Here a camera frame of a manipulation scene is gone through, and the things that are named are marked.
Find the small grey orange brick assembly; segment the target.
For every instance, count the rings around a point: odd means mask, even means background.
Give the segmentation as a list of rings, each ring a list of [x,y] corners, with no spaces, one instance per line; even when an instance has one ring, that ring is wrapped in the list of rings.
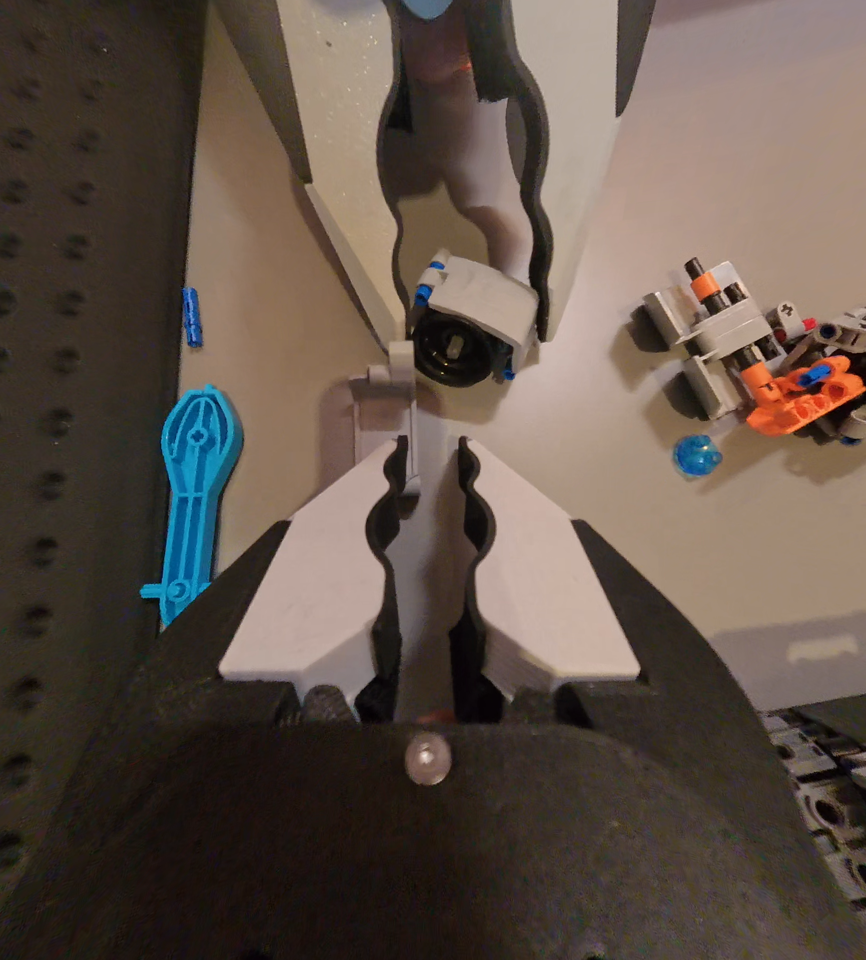
[[[822,321],[789,300],[765,311],[729,261],[683,270],[686,283],[642,303],[709,421],[736,414],[764,437],[866,442],[866,305]]]

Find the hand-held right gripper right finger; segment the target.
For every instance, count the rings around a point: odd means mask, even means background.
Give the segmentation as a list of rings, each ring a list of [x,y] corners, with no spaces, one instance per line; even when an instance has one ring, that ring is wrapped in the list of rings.
[[[459,439],[456,462],[473,555],[453,627],[454,705],[636,681],[640,663],[569,514],[477,440]]]

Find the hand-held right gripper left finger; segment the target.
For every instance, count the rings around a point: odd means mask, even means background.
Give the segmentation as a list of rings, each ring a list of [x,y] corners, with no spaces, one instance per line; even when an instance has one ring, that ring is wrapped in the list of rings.
[[[388,549],[400,528],[408,438],[384,441],[299,509],[219,663],[230,682],[286,682],[300,698],[368,688],[395,700],[402,635]]]

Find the grey bracket brick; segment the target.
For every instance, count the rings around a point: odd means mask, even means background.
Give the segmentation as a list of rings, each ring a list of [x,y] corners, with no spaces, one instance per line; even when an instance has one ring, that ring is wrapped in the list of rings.
[[[431,491],[448,455],[448,429],[438,395],[418,377],[415,344],[391,342],[383,364],[350,378],[354,463],[401,436],[408,439],[403,495]]]

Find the light blue paddle piece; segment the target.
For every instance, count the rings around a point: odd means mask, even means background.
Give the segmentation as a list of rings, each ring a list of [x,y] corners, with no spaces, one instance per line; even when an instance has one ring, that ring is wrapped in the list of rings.
[[[188,390],[164,423],[161,451],[171,503],[162,572],[140,590],[158,603],[162,628],[212,582],[220,503],[243,446],[235,407],[213,385]]]

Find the large grey tracked brick vehicle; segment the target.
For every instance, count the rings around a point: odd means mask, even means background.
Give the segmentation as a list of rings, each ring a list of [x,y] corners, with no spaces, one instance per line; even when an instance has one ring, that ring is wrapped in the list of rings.
[[[866,694],[759,716],[812,842],[866,930]]]

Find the black dimpled foam mat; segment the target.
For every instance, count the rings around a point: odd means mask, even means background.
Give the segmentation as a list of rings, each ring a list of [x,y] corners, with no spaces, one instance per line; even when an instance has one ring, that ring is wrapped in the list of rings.
[[[0,910],[153,629],[205,2],[0,2]]]

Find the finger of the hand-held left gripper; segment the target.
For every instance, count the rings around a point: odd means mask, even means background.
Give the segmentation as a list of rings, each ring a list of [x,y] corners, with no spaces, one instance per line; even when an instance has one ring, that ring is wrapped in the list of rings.
[[[393,86],[384,2],[276,4],[311,181],[307,195],[381,343],[406,339],[394,277],[399,226],[379,170]]]
[[[532,230],[536,333],[557,333],[618,131],[619,3],[471,2],[476,90],[522,118],[519,196]]]

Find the blue transparent round stud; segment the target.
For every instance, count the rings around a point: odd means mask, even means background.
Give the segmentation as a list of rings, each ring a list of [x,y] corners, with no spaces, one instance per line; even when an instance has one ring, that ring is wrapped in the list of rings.
[[[723,459],[715,440],[707,434],[680,438],[672,450],[672,461],[677,471],[691,481],[714,474]]]

